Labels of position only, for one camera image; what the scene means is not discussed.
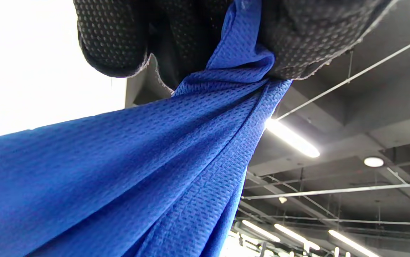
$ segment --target blue mesh fabric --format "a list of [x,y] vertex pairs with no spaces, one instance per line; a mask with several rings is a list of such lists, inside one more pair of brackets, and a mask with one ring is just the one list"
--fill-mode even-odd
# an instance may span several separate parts
[[174,97],[0,137],[0,256],[217,256],[264,122],[261,0],[236,0]]

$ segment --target conduit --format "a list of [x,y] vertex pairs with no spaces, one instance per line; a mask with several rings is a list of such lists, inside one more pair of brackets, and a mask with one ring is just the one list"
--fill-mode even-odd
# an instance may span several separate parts
[[334,221],[334,222],[351,222],[351,223],[371,223],[371,224],[391,224],[391,225],[410,225],[410,222],[400,221],[362,221],[362,220],[342,220],[339,218],[310,218],[310,217],[293,217],[293,216],[267,216],[272,218],[286,218],[292,220],[307,220],[307,221]]
[[352,187],[352,188],[329,189],[329,190],[318,190],[318,191],[247,196],[247,197],[242,197],[242,198],[247,199],[247,200],[254,200],[254,199],[278,198],[278,197],[295,197],[295,196],[307,196],[307,195],[319,195],[319,194],[331,194],[331,193],[344,193],[344,192],[363,192],[363,191],[394,189],[394,188],[404,188],[404,187],[410,187],[410,184],[383,185],[383,186],[370,186],[370,187]]
[[283,114],[282,116],[278,117],[278,118],[275,119],[275,120],[280,120],[280,119],[285,118],[286,116],[292,114],[293,112],[298,111],[299,109],[301,109],[301,108],[307,106],[308,104],[310,104],[310,103],[316,101],[317,99],[319,99],[319,98],[321,98],[321,97],[327,95],[328,93],[334,91],[335,89],[337,89],[337,88],[339,88],[339,87],[341,87],[341,86],[343,86],[343,85],[348,84],[348,83],[351,82],[352,80],[354,80],[354,79],[360,77],[361,75],[365,74],[366,72],[368,72],[368,71],[370,71],[370,70],[373,70],[374,68],[376,68],[376,67],[378,67],[379,65],[381,65],[381,64],[383,64],[383,63],[389,61],[389,60],[392,59],[393,57],[396,57],[397,55],[401,54],[402,52],[404,52],[404,51],[406,51],[406,50],[408,50],[408,49],[410,49],[410,44],[407,45],[407,46],[405,46],[405,47],[403,47],[402,49],[398,50],[397,52],[394,52],[393,54],[389,55],[388,57],[386,57],[386,58],[380,60],[379,62],[377,62],[377,63],[371,65],[370,67],[368,67],[368,68],[362,70],[361,72],[359,72],[359,73],[353,75],[352,77],[350,77],[350,78],[344,80],[343,82],[337,84],[336,86],[332,87],[331,89],[329,89],[329,90],[327,90],[327,91],[324,91],[323,93],[319,94],[318,96],[315,96],[315,97],[311,98],[310,100],[306,101],[304,104],[299,105],[298,107],[296,107],[296,108],[290,110],[289,112]]

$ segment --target overexposed window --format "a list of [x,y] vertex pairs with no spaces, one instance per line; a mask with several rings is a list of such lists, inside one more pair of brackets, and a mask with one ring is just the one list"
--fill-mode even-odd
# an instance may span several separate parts
[[72,0],[0,1],[0,135],[124,108],[125,79],[88,63]]

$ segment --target ceiling beam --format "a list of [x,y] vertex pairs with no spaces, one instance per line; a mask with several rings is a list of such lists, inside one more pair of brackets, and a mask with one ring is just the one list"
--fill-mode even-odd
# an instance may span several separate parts
[[[264,179],[250,173],[247,172],[246,173],[246,179],[249,179],[253,182],[255,182],[258,185],[265,185],[264,188],[267,189],[268,191],[270,191],[273,194],[281,194],[281,193],[285,193],[283,190],[279,189],[278,187],[275,187],[273,185],[270,185],[267,181],[265,181]],[[303,203],[301,200],[299,200],[298,198],[290,198],[289,201],[291,203],[294,203],[296,206],[300,207],[301,209],[303,209],[304,212],[306,212],[308,215],[310,215],[311,217],[314,218],[329,218],[328,216],[326,216],[323,212],[317,210],[314,207],[308,206],[307,204]],[[336,222],[332,222],[332,221],[321,221],[324,224],[327,224],[329,226],[337,226]]]
[[[317,91],[313,85],[296,86],[296,83],[297,81],[289,90],[293,97],[286,97],[282,101],[283,104],[287,104],[291,108],[302,104]],[[319,88],[323,87],[320,85],[320,81],[314,81],[314,83],[318,84]],[[331,102],[336,104],[335,109],[345,107],[340,100],[332,99]],[[358,156],[360,159],[367,156],[381,156],[400,177],[404,177],[410,182],[408,172],[404,171],[402,167],[395,166],[379,152],[385,148],[410,144],[410,75],[394,80],[353,101],[351,108],[345,115],[348,119],[345,125],[343,120],[337,118],[336,113],[333,115],[330,113],[330,109],[334,108],[326,106],[322,109],[318,102],[314,102],[298,111],[298,115],[308,119],[311,125],[322,132],[328,132],[330,138],[338,137],[338,140],[330,140],[330,143],[320,148],[321,156],[319,158],[308,158],[299,153],[291,156],[280,156],[272,161],[250,165],[248,173],[263,176],[352,156]],[[392,183],[400,183],[400,180],[388,173],[387,170],[381,169],[379,173]],[[273,194],[284,193],[275,186],[270,187],[274,188],[270,190]],[[402,192],[410,197],[410,188],[405,188]]]

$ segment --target ceiling light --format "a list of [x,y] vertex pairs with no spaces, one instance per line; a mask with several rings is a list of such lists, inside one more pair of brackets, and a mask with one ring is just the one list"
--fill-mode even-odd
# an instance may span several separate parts
[[273,235],[273,234],[259,228],[258,226],[254,225],[253,223],[250,223],[249,221],[242,221],[242,223],[245,224],[246,226],[248,226],[249,228],[253,229],[254,231],[258,232],[259,234],[269,238],[272,241],[275,241],[275,242],[280,242],[281,241],[277,236],[275,236],[275,235]]
[[287,199],[286,197],[280,197],[280,198],[278,198],[278,200],[280,200],[280,203],[281,203],[281,204],[283,204],[283,203],[285,203],[285,202],[288,201],[288,199]]
[[264,256],[267,257],[273,257],[273,252],[271,250],[265,250],[265,252],[263,253]]
[[265,122],[265,128],[304,155],[311,158],[319,156],[319,151],[316,147],[280,122],[274,119],[268,119]]
[[295,233],[294,231],[292,231],[292,230],[290,230],[290,229],[288,229],[288,228],[286,228],[286,227],[281,226],[280,224],[275,224],[275,228],[276,228],[277,230],[279,230],[279,231],[281,231],[281,232],[287,234],[288,236],[290,236],[290,237],[292,237],[292,238],[294,238],[294,239],[296,239],[296,240],[302,242],[303,244],[309,245],[309,247],[311,247],[311,248],[314,249],[314,250],[320,250],[320,249],[321,249],[317,244],[315,244],[315,243],[313,243],[313,242],[311,242],[311,241],[306,240],[306,238],[304,238],[303,236],[301,236],[301,235]]
[[379,257],[379,255],[371,252],[370,250],[366,249],[360,244],[357,244],[356,242],[352,241],[351,239],[343,236],[342,234],[336,231],[329,230],[329,234],[331,234],[333,237],[337,238],[338,240],[344,242],[345,244],[349,245],[350,247],[354,248],[355,250],[365,254],[368,257]]
[[379,157],[367,157],[363,160],[363,163],[369,167],[381,167],[384,165],[384,161]]

